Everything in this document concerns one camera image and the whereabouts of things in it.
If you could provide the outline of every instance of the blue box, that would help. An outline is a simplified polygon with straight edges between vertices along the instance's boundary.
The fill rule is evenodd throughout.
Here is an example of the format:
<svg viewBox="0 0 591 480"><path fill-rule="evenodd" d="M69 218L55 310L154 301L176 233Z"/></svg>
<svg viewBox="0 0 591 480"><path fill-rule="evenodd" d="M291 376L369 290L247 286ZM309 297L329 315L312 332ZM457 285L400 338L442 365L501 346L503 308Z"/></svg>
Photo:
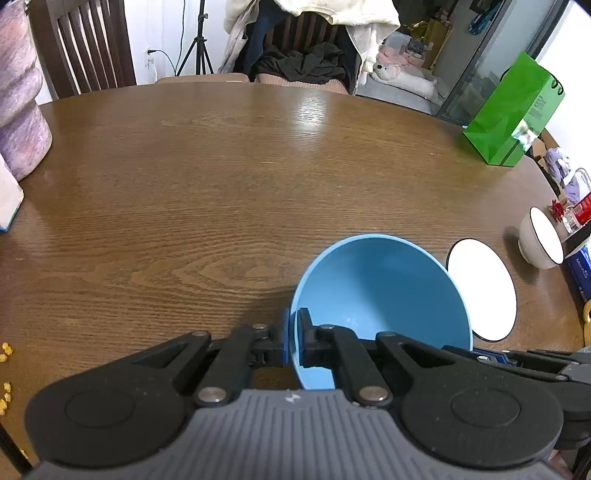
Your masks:
<svg viewBox="0 0 591 480"><path fill-rule="evenodd" d="M585 302L591 300L591 260L587 247L566 259Z"/></svg>

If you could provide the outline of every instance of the white plate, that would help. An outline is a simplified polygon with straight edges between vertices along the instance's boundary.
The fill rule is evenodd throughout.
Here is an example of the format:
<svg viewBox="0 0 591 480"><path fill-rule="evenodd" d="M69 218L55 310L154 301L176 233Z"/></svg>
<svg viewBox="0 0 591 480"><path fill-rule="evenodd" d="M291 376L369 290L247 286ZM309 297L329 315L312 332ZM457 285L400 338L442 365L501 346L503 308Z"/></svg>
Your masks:
<svg viewBox="0 0 591 480"><path fill-rule="evenodd" d="M472 332L488 342L511 333L517 316L517 296L511 275L488 245L466 238L447 257L447 271L456 283Z"/></svg>

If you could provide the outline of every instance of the chair seat cushion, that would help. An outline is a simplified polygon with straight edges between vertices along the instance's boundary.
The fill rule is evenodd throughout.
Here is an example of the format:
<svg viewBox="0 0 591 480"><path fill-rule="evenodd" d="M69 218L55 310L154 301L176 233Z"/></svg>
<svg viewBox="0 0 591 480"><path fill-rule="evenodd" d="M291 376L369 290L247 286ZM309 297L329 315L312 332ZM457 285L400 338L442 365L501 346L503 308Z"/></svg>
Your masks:
<svg viewBox="0 0 591 480"><path fill-rule="evenodd" d="M243 73L208 73L202 75L181 75L180 77L162 77L156 83L185 83L185 82L243 82L248 83L248 77Z"/></svg>
<svg viewBox="0 0 591 480"><path fill-rule="evenodd" d="M283 77L279 77L277 75L271 75L270 73L259 73L256 75L255 81L258 83L267 83L269 85L312 88L314 90L323 90L325 92L344 93L345 95L349 94L340 80L336 79L330 80L328 83L320 85L318 83L288 82Z"/></svg>

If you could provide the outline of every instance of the round table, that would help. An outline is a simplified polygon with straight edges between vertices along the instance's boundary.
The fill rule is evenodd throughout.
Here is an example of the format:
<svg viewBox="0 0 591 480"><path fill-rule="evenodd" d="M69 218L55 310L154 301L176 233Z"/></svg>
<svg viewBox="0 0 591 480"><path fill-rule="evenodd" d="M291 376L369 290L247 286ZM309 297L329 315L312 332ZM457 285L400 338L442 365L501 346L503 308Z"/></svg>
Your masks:
<svg viewBox="0 0 591 480"><path fill-rule="evenodd" d="M583 346L564 269L538 271L517 247L550 186L529 158L487 165L459 127L244 83L126 87L42 110L53 146L0 236L0 341L15 350L0 366L14 392L2 422L29 454L22 418L41 387L191 330L271 323L314 257L361 232L403 237L442 263L461 238L492 247L518 317L504 341L476 346ZM437 315L428 298L417 308ZM256 384L297 380L269 370Z"/></svg>

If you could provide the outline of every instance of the tripod stand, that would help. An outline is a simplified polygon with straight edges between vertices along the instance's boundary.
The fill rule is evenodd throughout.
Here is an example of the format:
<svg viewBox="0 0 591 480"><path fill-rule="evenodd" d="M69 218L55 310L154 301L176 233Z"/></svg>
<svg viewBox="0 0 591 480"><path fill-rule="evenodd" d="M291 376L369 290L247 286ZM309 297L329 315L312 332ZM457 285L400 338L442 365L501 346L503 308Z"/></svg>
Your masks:
<svg viewBox="0 0 591 480"><path fill-rule="evenodd" d="M189 47L189 51L185 55L185 58L183 59L183 62L181 64L180 68L178 69L177 77L183 71L183 67L187 63L187 60L189 59L189 55L191 55L191 52L193 51L193 47L195 45L197 45L197 59L195 62L195 74L201 75L202 68L203 68L203 73L205 74L205 60L207 60L207 65L209 66L209 73L213 73L212 62L209 60L209 55L207 53L207 48L205 46L205 42L207 40L205 38L203 38L203 22L208 17L208 15L206 13L203 13L203 10L205 10L205 0L201 0L199 2L199 16L197 17L197 37L195 37L193 39L193 43L191 43L191 46Z"/></svg>

